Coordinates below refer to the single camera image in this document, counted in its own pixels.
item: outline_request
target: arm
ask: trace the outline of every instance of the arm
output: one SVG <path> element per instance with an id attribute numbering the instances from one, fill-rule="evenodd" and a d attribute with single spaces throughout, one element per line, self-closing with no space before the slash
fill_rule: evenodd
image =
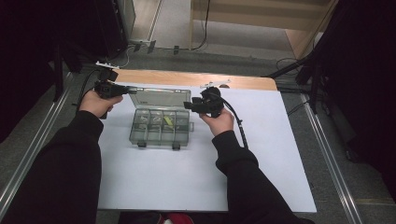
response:
<path id="1" fill-rule="evenodd" d="M 98 118 L 121 99 L 86 94 L 71 123 L 36 156 L 2 223 L 95 223 L 102 169 Z"/>
<path id="2" fill-rule="evenodd" d="M 233 115 L 223 109 L 212 119 L 201 118 L 215 135 L 218 168 L 227 175 L 229 223 L 301 223 L 275 186 L 260 170 L 247 148 L 240 147 L 233 132 Z"/>

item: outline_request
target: right hand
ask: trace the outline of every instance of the right hand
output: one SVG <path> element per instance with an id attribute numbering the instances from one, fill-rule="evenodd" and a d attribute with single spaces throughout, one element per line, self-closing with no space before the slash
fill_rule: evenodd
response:
<path id="1" fill-rule="evenodd" d="M 220 115 L 215 119 L 206 114 L 200 114 L 199 117 L 209 125 L 210 131 L 215 136 L 233 130 L 233 114 L 225 108 L 222 108 Z"/>
<path id="2" fill-rule="evenodd" d="M 93 113 L 97 118 L 101 118 L 106 112 L 110 112 L 114 104 L 122 101 L 122 96 L 102 99 L 96 91 L 88 91 L 82 98 L 79 110 Z"/>

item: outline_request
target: aluminum rail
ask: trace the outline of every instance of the aluminum rail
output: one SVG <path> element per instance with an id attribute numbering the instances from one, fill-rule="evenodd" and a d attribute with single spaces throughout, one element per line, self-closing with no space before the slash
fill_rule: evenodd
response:
<path id="1" fill-rule="evenodd" d="M 301 95 L 303 102 L 306 102 L 309 98 L 306 94 Z M 323 153 L 324 160 L 326 161 L 327 167 L 329 169 L 330 175 L 332 177 L 332 182 L 340 197 L 341 204 L 344 206 L 346 211 L 346 217 L 351 224 L 362 224 L 361 215 L 359 213 L 358 207 L 349 191 L 347 182 L 345 181 L 343 174 L 337 164 L 337 161 L 332 154 L 332 148 L 326 138 L 325 133 L 320 124 L 318 115 L 315 115 L 310 108 L 310 105 L 305 104 L 305 111 L 309 117 L 309 121 L 312 124 L 314 133 L 318 139 L 320 149 Z"/>
<path id="2" fill-rule="evenodd" d="M 64 106 L 64 102 L 70 92 L 70 84 L 73 82 L 73 80 L 73 74 L 68 73 L 64 81 L 64 85 L 66 86 L 64 93 L 60 96 L 58 102 L 52 104 L 47 116 L 44 118 L 40 128 L 35 134 L 35 138 L 26 150 L 20 164 L 18 165 L 18 168 L 15 170 L 14 175 L 11 177 L 6 188 L 2 192 L 0 197 L 0 222 L 5 216 L 9 205 L 12 202 L 12 199 L 14 198 L 16 192 L 18 191 L 18 188 L 21 185 L 22 180 L 32 166 L 32 163 L 35 160 L 35 156 L 43 147 L 43 144 L 53 126 L 53 123 L 55 122 L 56 118 L 59 115 L 59 112 Z"/>

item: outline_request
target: wooden board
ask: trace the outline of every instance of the wooden board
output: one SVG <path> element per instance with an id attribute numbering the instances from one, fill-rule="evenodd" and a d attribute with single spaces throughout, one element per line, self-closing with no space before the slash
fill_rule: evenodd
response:
<path id="1" fill-rule="evenodd" d="M 338 0 L 211 0 L 209 21 L 286 29 L 296 59 L 301 59 L 331 18 Z M 207 0 L 191 0 L 193 20 L 205 20 Z"/>
<path id="2" fill-rule="evenodd" d="M 118 82 L 145 84 L 201 86 L 210 81 L 231 80 L 232 89 L 276 91 L 275 81 L 269 77 L 240 77 L 222 74 L 186 73 L 154 70 L 114 70 L 119 74 Z"/>

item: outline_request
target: wooden edge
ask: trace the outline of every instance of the wooden edge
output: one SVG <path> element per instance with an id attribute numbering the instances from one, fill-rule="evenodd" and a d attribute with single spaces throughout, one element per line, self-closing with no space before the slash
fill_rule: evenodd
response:
<path id="1" fill-rule="evenodd" d="M 315 41 L 315 38 L 317 37 L 319 31 L 324 30 L 324 27 L 326 27 L 329 23 L 337 3 L 338 0 L 330 0 L 329 4 L 325 7 L 327 10 L 325 10 L 322 14 L 322 19 L 313 21 L 310 29 L 285 30 L 296 59 L 302 59 L 309 53 L 310 50 L 312 50 L 312 44 Z"/>
<path id="2" fill-rule="evenodd" d="M 119 75 L 117 82 L 131 82 L 142 84 L 201 86 L 210 81 L 225 81 L 230 88 L 243 90 L 277 91 L 276 83 L 269 77 L 241 77 L 224 74 L 187 73 L 155 70 L 114 70 Z"/>

